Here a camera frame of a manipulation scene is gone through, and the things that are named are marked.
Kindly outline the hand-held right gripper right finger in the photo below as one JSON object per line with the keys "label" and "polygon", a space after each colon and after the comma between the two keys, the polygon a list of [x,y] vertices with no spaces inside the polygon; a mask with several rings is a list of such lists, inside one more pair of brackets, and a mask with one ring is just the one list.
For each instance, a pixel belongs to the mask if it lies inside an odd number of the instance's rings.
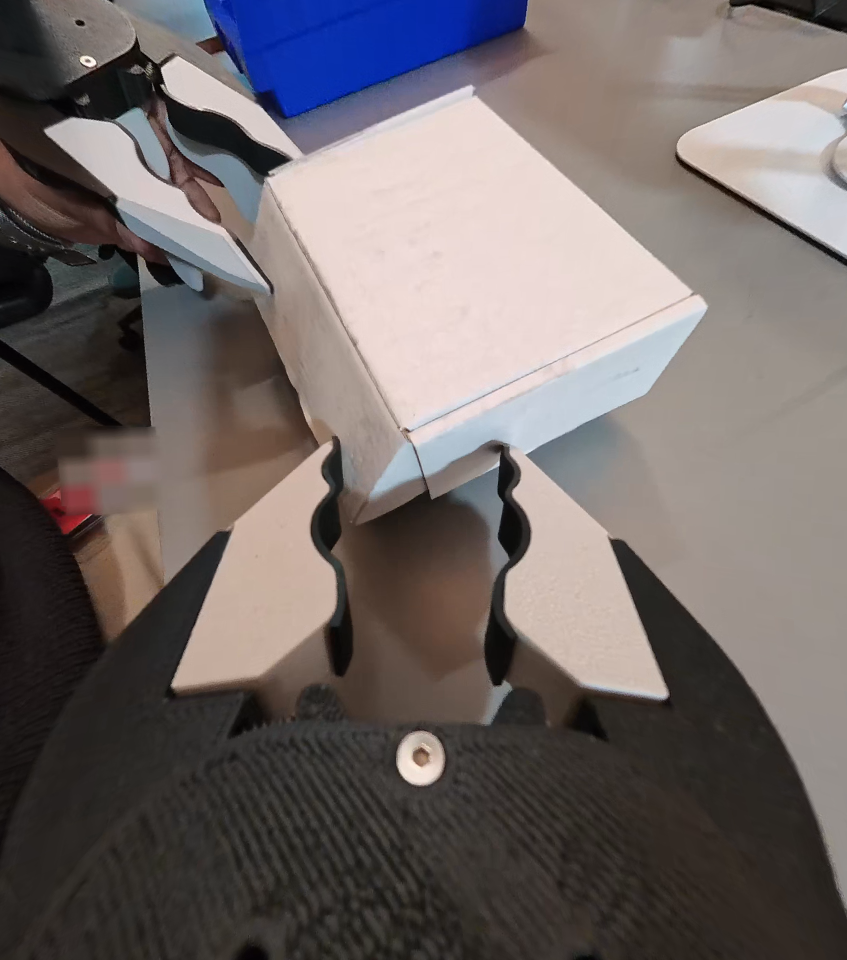
{"label": "hand-held right gripper right finger", "polygon": [[667,702],[610,534],[513,446],[499,450],[497,495],[505,561],[489,597],[489,681],[539,682],[546,703],[569,703],[573,693]]}

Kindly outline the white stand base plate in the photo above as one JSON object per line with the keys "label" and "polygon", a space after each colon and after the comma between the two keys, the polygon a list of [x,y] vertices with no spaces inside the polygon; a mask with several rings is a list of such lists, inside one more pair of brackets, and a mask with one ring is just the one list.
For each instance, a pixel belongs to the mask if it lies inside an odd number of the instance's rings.
{"label": "white stand base plate", "polygon": [[828,156],[847,135],[847,68],[698,126],[678,160],[847,262],[847,190]]}

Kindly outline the white cardboard box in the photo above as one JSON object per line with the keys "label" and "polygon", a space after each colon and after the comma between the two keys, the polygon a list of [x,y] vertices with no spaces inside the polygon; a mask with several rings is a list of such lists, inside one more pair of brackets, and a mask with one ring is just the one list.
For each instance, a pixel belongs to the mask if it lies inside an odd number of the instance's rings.
{"label": "white cardboard box", "polygon": [[356,524],[644,396],[707,310],[471,88],[274,171],[253,241]]}

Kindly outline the small red packet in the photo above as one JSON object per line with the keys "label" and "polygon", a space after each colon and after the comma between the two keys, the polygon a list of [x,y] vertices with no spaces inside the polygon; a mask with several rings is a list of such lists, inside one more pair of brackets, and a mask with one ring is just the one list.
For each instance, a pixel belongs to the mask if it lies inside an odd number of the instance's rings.
{"label": "small red packet", "polygon": [[55,486],[38,499],[60,533],[75,543],[103,524],[104,517],[97,510],[99,498],[94,486],[69,485],[57,480]]}

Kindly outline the person's left hand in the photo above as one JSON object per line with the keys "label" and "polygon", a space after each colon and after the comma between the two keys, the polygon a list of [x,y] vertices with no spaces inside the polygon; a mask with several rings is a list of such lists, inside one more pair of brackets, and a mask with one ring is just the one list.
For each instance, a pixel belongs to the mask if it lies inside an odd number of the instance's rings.
{"label": "person's left hand", "polygon": [[[169,180],[204,218],[220,223],[221,214],[205,185],[222,182],[186,158],[173,143],[166,128],[166,105],[154,100],[145,110],[148,123],[160,143]],[[88,245],[113,245],[157,264],[166,257],[118,221],[103,199],[75,187],[54,187],[28,174],[0,141],[0,200],[23,221],[59,241]]]}

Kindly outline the grey desk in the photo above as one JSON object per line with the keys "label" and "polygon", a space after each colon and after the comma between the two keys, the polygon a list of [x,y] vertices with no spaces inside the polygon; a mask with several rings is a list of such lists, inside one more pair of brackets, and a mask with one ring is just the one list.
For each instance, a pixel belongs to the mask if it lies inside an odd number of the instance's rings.
{"label": "grey desk", "polygon": [[[466,86],[708,310],[643,398],[531,458],[734,662],[796,762],[847,906],[847,267],[689,172],[678,139],[847,66],[847,35],[726,2],[530,2],[520,33],[281,121],[310,152]],[[258,308],[145,294],[171,578],[313,447]],[[489,718],[496,472],[345,527],[341,692]]]}

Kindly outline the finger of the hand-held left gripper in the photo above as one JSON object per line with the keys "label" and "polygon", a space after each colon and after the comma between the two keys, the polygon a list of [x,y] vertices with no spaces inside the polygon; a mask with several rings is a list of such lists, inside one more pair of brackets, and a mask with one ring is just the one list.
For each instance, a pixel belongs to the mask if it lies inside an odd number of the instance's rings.
{"label": "finger of the hand-held left gripper", "polygon": [[170,151],[171,181],[190,206],[214,223],[221,214],[208,186],[225,191],[258,230],[288,229],[268,179],[302,152],[270,114],[188,60],[175,55],[160,68],[159,112]]}
{"label": "finger of the hand-held left gripper", "polygon": [[[275,147],[208,110],[168,108],[167,127],[177,150],[210,172],[238,209],[249,213],[276,168]],[[124,126],[70,117],[47,127],[46,134],[105,187],[128,229],[160,248],[176,266],[186,264],[255,293],[273,293],[273,284],[245,244],[222,222],[197,212],[180,186],[154,173]]]}

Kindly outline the blue plastic bin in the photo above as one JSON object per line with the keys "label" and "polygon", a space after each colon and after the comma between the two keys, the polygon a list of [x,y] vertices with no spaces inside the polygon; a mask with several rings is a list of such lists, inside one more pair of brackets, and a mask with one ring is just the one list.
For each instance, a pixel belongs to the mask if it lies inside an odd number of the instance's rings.
{"label": "blue plastic bin", "polygon": [[527,1],[207,1],[254,92],[293,117],[522,30]]}

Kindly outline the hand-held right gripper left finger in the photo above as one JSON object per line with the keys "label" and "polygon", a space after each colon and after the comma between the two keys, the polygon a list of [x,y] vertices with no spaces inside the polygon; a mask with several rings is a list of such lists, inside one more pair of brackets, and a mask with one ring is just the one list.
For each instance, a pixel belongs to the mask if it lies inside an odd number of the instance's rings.
{"label": "hand-held right gripper left finger", "polygon": [[346,676],[354,625],[341,443],[321,445],[233,522],[172,679],[176,695],[299,695]]}

